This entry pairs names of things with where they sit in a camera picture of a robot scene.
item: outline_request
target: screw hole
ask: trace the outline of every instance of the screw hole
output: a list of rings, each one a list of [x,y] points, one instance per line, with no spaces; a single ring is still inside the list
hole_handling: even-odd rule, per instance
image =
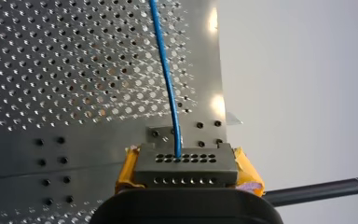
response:
[[[34,141],[38,146],[43,146],[43,145],[45,145],[45,141],[43,141],[43,139],[36,139],[35,141]]]
[[[210,185],[214,185],[216,183],[216,178],[211,178],[210,180],[209,180],[209,184]]]
[[[40,166],[46,166],[47,162],[45,159],[41,159],[37,162]]]
[[[59,137],[59,138],[57,138],[57,142],[59,144],[64,144],[65,143],[65,138],[64,137]]]
[[[199,147],[205,147],[205,143],[202,141],[199,141]]]
[[[51,206],[53,203],[54,203],[54,201],[53,201],[52,199],[50,199],[50,198],[46,199],[45,204],[46,204],[47,206]]]
[[[155,184],[161,184],[161,182],[162,182],[161,177],[156,177],[156,178],[154,178],[154,183],[155,183]]]
[[[66,201],[68,203],[72,203],[74,201],[74,197],[73,196],[68,196],[68,197],[66,197]]]
[[[63,178],[63,183],[69,184],[70,182],[71,182],[71,177],[70,177],[70,176],[65,176],[65,177]]]
[[[214,126],[216,126],[216,127],[222,126],[222,121],[220,121],[220,120],[215,121]]]
[[[197,128],[202,129],[202,128],[203,128],[203,123],[198,122],[198,123],[197,123]]]
[[[59,158],[59,162],[60,162],[61,164],[66,164],[66,163],[68,163],[68,158],[66,158],[66,157],[61,157],[61,158]]]
[[[48,186],[48,185],[50,185],[51,184],[51,182],[50,182],[50,180],[48,180],[48,179],[44,179],[43,181],[42,181],[42,185],[43,186]]]

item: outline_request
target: blue cable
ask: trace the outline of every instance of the blue cable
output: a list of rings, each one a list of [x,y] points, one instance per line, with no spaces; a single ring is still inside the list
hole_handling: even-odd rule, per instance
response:
[[[182,137],[180,133],[180,127],[179,127],[179,118],[178,113],[176,109],[176,101],[175,101],[175,95],[173,92],[173,86],[171,81],[171,72],[170,72],[170,66],[168,65],[167,60],[167,53],[165,52],[165,43],[164,43],[164,36],[161,31],[160,23],[159,23],[159,16],[158,16],[158,7],[156,5],[155,0],[150,0],[150,7],[152,11],[152,17],[153,22],[155,26],[156,31],[156,38],[158,43],[158,51],[159,51],[159,57],[161,59],[162,63],[162,72],[164,74],[165,83],[167,86],[167,92],[168,92],[168,99],[170,101],[170,107],[171,107],[171,115],[172,115],[172,125],[174,130],[174,152],[175,157],[179,158],[182,155]]]

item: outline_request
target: hole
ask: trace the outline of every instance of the hole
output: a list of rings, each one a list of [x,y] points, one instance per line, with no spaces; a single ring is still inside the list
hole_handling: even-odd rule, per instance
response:
[[[197,184],[198,183],[198,179],[197,178],[191,178],[190,179],[190,184]]]
[[[61,164],[66,164],[66,163],[68,163],[68,158],[61,157],[61,158],[58,159],[58,162],[61,163]]]
[[[171,181],[170,181],[169,178],[163,178],[163,179],[162,179],[162,183],[164,183],[164,184],[170,184]]]
[[[190,183],[190,179],[185,177],[185,178],[182,178],[182,180],[180,182],[181,182],[181,184],[186,185],[186,184]]]
[[[45,141],[43,141],[43,139],[36,139],[34,142],[40,147],[45,145]]]
[[[200,184],[207,184],[207,183],[208,183],[207,179],[205,179],[205,178],[200,179]]]
[[[176,178],[176,177],[174,177],[173,179],[172,179],[172,183],[174,184],[174,185],[177,185],[177,184],[180,184],[180,179],[179,178]]]
[[[155,184],[161,184],[162,183],[162,178],[161,177],[154,178],[154,183]]]
[[[210,185],[214,185],[216,183],[216,178],[211,178],[210,180],[209,180],[209,184]]]
[[[64,137],[59,137],[59,138],[57,138],[57,142],[59,144],[64,144],[65,143],[65,138]]]
[[[43,186],[48,186],[48,185],[50,185],[51,184],[51,181],[49,180],[49,179],[44,179],[44,180],[42,180],[42,185]]]
[[[47,162],[45,159],[41,159],[37,162],[40,166],[46,166]]]
[[[205,147],[205,143],[202,141],[199,141],[199,147]]]
[[[97,83],[97,84],[95,84],[95,88],[99,91],[103,91],[103,84]]]
[[[84,116],[86,116],[86,118],[91,118],[92,117],[92,113],[90,111],[86,111],[84,113]]]

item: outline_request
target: black object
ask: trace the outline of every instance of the black object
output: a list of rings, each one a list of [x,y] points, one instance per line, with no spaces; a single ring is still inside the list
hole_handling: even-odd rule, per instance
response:
[[[130,189],[102,204],[90,224],[282,224],[275,208],[235,189]]]
[[[40,159],[38,162],[37,162],[40,166],[46,166],[46,160],[45,159]]]
[[[67,196],[67,197],[66,197],[66,201],[67,201],[68,203],[72,203],[72,202],[74,201],[74,196],[72,196],[72,195]]]
[[[51,184],[51,181],[49,180],[49,179],[44,179],[43,181],[42,181],[42,184],[43,184],[43,186],[48,186],[48,185],[50,185]]]
[[[170,148],[141,146],[135,183],[148,188],[225,188],[237,182],[238,168],[230,144],[216,148],[182,148],[175,158]]]
[[[264,199],[269,201],[272,205],[278,207],[349,196],[353,194],[358,194],[358,178],[299,188],[268,191],[264,196]]]
[[[63,178],[63,183],[69,184],[70,182],[71,182],[71,177],[70,177],[70,176],[65,176],[65,177]]]
[[[45,204],[48,206],[52,205],[53,203],[54,203],[54,201],[50,198],[46,199],[46,201],[45,201]]]
[[[202,123],[202,122],[198,122],[198,123],[197,123],[197,128],[202,129],[202,128],[203,128],[203,123]]]
[[[202,141],[199,141],[199,147],[205,147],[205,143]]]
[[[222,126],[222,121],[220,121],[220,120],[215,121],[214,126],[216,126],[216,127]]]
[[[43,139],[36,139],[35,141],[34,141],[38,146],[43,146],[43,145],[45,145],[45,141],[43,141]]]
[[[59,137],[59,138],[57,138],[57,142],[59,144],[64,144],[65,143],[65,138],[64,137]]]
[[[68,158],[66,158],[66,157],[61,157],[61,158],[59,158],[59,162],[60,162],[61,164],[66,164],[66,163],[68,163]]]

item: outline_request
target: metal plate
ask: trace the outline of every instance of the metal plate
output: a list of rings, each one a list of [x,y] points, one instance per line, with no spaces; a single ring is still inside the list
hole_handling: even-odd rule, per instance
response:
[[[147,188],[225,188],[237,183],[238,168],[230,144],[214,148],[182,148],[175,158],[171,147],[142,144],[134,181]]]
[[[184,147],[216,147],[226,140],[216,2],[158,5]],[[47,197],[58,200],[35,212],[52,214],[64,202],[62,189],[47,193],[26,187],[28,180],[96,167],[117,172],[125,147],[145,142],[148,127],[171,125],[153,33],[145,0],[0,0],[0,185],[17,186],[0,188],[1,218]],[[96,202],[115,181],[110,175],[103,186],[77,187]]]

